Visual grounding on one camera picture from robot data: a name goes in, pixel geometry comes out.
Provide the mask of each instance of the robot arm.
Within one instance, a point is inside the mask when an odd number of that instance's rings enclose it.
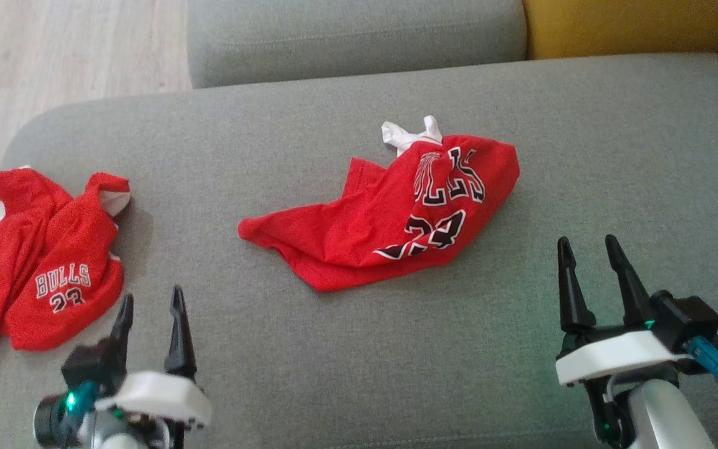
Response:
[[[713,447],[677,387],[679,372],[706,372],[687,354],[687,343],[702,336],[718,349],[718,315],[696,296],[675,299],[664,291],[647,296],[614,236],[606,236],[606,249],[625,314],[621,326],[596,327],[575,275],[569,239],[558,241],[561,328],[566,332],[555,365],[559,383],[584,386],[595,435],[611,447]],[[615,394],[618,386],[633,384]],[[690,435],[691,445],[684,443]]]
[[[123,299],[110,336],[78,346],[62,367],[69,391],[44,398],[34,417],[42,447],[183,449],[184,433],[208,426],[212,406],[197,386],[196,356],[181,287],[174,287],[174,317],[165,373],[127,374],[132,295]]]

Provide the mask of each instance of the gray sofa cushion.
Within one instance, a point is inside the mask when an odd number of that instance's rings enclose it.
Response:
[[[330,201],[351,156],[387,165],[384,120],[514,143],[522,176],[455,261],[319,295],[242,217]],[[556,240],[567,235],[601,324],[621,320],[603,244],[616,234],[650,291],[718,310],[718,55],[545,60],[198,90],[71,105],[18,134],[31,164],[80,191],[131,179],[113,252],[135,294],[129,369],[160,369],[171,285],[185,288],[214,405],[198,447],[596,447],[582,389],[558,386]],[[0,447],[31,447],[38,398],[74,344],[0,341]],[[718,389],[683,378],[718,442]]]
[[[521,60],[521,0],[190,0],[194,87]]]

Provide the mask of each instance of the yellow pillow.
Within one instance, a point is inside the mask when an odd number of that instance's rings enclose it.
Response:
[[[529,59],[718,51],[718,0],[524,0]]]

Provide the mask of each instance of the chicago bulls jersey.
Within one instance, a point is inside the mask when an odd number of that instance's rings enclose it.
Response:
[[[128,181],[108,173],[72,198],[29,167],[0,171],[0,331],[15,349],[65,343],[115,303],[112,216],[129,197]]]
[[[319,292],[369,284],[452,261],[481,232],[519,177],[514,146],[385,123],[399,157],[352,159],[342,196],[242,221],[243,239],[275,249]]]

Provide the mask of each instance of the blue cable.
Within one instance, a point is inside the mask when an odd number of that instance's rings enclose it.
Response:
[[[718,384],[718,350],[706,338],[696,336],[689,340],[686,347],[689,353],[698,364],[705,367]]]

